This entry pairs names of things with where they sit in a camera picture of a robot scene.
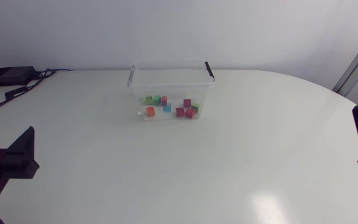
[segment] pink cube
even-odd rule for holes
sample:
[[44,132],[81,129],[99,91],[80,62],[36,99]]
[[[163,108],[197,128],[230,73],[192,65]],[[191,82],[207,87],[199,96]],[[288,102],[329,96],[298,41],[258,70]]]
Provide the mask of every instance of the pink cube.
[[184,108],[177,108],[177,117],[181,117],[185,115],[185,109]]
[[167,97],[166,97],[166,96],[163,96],[163,97],[161,98],[161,106],[166,106],[166,105],[167,105],[167,102],[168,102]]
[[191,107],[191,99],[184,99],[183,107]]

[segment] blue cube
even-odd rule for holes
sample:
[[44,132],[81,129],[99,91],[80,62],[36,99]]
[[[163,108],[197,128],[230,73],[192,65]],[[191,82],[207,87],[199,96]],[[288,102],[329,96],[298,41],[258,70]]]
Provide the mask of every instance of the blue cube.
[[171,112],[171,103],[167,103],[166,106],[163,106],[163,107],[162,107],[162,110],[163,110],[164,112]]

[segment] white wall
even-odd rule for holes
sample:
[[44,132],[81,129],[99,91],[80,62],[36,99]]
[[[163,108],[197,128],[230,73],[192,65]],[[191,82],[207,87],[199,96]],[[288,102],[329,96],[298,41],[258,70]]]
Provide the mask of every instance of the white wall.
[[203,57],[332,88],[357,51],[358,0],[0,0],[0,67]]

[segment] green cube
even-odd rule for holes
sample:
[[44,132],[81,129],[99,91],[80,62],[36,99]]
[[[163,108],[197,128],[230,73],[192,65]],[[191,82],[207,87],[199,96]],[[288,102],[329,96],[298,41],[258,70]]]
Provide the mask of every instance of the green cube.
[[161,103],[161,96],[155,96],[154,97],[154,105],[160,106],[160,103]]
[[193,103],[191,105],[191,109],[195,110],[196,113],[198,113],[198,109],[200,108],[200,105],[199,104],[196,104],[196,103]]
[[146,96],[146,105],[153,105],[153,97]]

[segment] black power adapter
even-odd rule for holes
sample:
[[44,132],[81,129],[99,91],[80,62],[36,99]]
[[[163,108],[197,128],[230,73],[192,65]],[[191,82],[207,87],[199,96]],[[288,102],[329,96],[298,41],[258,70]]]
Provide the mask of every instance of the black power adapter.
[[27,85],[34,72],[33,66],[0,68],[0,86]]

